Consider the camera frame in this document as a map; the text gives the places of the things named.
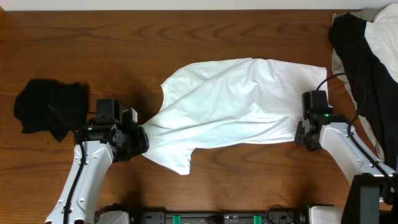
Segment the white t-shirt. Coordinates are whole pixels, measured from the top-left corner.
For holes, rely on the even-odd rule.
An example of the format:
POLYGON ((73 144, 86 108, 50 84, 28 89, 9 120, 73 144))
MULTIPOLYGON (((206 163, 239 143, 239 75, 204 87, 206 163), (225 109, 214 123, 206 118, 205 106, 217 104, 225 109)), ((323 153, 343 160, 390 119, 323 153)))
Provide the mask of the white t-shirt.
POLYGON ((302 94, 326 75, 323 67, 260 58, 186 65, 163 82, 162 106, 144 124, 145 157, 187 175, 196 149, 291 142, 302 94))

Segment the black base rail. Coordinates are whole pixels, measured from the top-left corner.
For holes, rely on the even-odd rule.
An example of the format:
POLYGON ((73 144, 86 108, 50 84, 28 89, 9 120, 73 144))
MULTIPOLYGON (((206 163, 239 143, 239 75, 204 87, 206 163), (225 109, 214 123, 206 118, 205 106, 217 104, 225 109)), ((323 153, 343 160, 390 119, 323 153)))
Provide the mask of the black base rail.
POLYGON ((176 212, 165 209, 135 210, 114 204, 95 213, 94 223, 131 224, 322 224, 347 221, 342 208, 315 204, 305 208, 272 205, 254 212, 176 212))

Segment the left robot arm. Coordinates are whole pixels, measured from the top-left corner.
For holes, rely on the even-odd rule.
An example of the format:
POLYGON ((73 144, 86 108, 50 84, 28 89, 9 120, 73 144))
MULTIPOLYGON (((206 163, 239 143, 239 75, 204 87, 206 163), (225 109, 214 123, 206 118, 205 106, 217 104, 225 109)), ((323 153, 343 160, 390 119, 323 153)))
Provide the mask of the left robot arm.
POLYGON ((129 161, 148 149, 149 140, 142 126, 82 126, 75 138, 67 181, 45 223, 104 223, 96 219, 96 206, 110 165, 129 161))

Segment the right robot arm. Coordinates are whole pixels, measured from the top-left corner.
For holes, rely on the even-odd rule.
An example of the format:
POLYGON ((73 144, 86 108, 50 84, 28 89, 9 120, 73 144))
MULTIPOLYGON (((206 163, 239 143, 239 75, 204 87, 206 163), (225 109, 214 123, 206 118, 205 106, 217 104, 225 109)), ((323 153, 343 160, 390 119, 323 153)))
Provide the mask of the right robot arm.
POLYGON ((397 172, 382 163, 343 116, 313 114, 299 121, 295 142, 326 150, 350 184, 343 208, 308 207, 307 223, 397 223, 397 172))

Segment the black garment in pile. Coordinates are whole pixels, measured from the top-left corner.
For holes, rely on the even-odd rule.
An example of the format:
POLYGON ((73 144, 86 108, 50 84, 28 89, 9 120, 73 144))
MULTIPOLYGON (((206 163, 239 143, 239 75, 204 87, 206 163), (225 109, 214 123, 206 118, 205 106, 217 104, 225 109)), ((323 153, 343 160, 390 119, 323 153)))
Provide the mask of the black garment in pile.
POLYGON ((350 13, 337 17, 329 39, 342 61, 360 115, 371 125, 385 155, 397 169, 397 82, 371 52, 365 39, 366 21, 350 13))

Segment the white printed garment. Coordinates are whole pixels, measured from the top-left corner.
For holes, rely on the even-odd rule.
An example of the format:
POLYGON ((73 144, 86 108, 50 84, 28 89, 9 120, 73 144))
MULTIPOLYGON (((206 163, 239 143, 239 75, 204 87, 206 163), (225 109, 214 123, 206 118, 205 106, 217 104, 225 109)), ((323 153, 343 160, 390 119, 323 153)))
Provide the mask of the white printed garment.
POLYGON ((366 24, 364 36, 372 53, 397 82, 397 3, 381 10, 373 22, 366 24))

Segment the folded black garment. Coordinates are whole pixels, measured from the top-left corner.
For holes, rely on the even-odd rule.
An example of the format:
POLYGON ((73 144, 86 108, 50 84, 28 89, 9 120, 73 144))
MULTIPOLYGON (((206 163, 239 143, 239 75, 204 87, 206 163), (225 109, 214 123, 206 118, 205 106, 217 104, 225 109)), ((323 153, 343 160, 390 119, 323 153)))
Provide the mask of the folded black garment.
POLYGON ((85 124, 88 90, 88 85, 78 82, 30 80, 16 97, 14 116, 22 123, 24 134, 48 131, 60 142, 69 131, 85 124))

